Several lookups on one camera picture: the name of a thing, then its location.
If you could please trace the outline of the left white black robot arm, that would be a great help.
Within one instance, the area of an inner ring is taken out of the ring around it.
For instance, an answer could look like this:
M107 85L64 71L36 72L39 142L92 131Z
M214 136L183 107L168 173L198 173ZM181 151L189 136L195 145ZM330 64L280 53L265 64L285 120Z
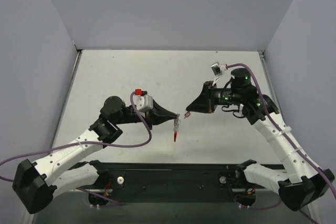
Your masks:
M12 188L30 214L46 208L54 198L81 186L101 188L112 180L99 161L84 158L106 147L115 147L123 133L120 124L143 123L149 132L155 125L177 120L179 115L156 103L145 91L135 90L138 103L127 106L118 96L107 98L98 119L75 140L48 155L17 166Z

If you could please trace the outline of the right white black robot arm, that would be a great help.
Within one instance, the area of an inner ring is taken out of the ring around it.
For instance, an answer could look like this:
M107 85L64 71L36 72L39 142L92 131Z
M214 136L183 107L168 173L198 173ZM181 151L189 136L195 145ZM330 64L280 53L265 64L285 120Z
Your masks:
M264 137L285 169L281 173L252 159L237 165L234 182L247 188L247 192L235 196L238 202L242 203L244 196L252 193L253 185L275 192L292 211L299 211L322 197L335 179L333 172L320 168L308 157L275 103L262 94L252 72L237 68L231 71L227 86L218 88L216 82L203 84L200 95L186 107L186 114L211 114L218 106L236 106L241 118L247 119Z

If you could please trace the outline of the red tagged key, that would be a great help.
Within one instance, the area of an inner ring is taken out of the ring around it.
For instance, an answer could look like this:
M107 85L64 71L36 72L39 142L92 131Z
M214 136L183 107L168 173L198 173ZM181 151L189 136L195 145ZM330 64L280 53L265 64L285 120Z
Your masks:
M187 119L190 115L191 115L190 111L187 111L187 112L184 114L184 118Z

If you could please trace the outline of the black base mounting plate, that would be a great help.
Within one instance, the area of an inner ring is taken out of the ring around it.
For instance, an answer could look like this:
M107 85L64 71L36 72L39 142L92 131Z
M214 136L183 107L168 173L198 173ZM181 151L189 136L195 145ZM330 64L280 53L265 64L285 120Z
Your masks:
M234 164L104 163L108 178L84 189L120 203L222 203L237 193L255 197L256 184L240 181Z

